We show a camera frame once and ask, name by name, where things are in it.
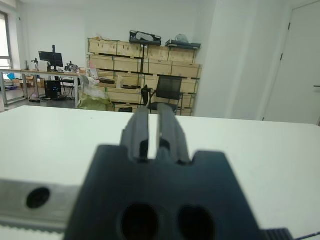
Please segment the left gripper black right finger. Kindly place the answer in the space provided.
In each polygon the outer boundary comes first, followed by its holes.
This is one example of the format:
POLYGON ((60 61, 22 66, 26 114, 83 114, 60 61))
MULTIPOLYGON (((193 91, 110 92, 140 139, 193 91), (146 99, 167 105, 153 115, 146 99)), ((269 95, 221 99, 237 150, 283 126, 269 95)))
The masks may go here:
POLYGON ((176 164, 189 165, 192 162, 183 128, 173 109, 164 103, 158 105, 157 146, 158 149, 165 148, 176 164))

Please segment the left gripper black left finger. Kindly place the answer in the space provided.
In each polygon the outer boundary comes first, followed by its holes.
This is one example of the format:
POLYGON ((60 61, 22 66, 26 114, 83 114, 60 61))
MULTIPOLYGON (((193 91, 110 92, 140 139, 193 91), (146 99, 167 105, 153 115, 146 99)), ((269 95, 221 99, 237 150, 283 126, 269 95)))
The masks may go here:
POLYGON ((120 145, 126 147, 130 161, 148 160, 149 114, 148 108, 137 109, 122 131, 120 145))

